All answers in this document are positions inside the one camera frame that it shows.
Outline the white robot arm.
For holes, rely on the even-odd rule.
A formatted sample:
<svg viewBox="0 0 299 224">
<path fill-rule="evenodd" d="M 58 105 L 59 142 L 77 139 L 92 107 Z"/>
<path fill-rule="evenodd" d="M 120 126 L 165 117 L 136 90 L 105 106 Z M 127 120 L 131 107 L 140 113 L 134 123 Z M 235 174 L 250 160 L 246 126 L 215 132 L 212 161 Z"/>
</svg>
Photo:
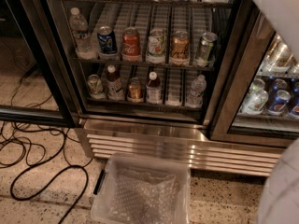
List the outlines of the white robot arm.
<svg viewBox="0 0 299 224">
<path fill-rule="evenodd" d="M 299 0 L 253 0 L 299 60 Z M 299 138 L 266 179 L 254 224 L 299 224 Z"/>
</svg>

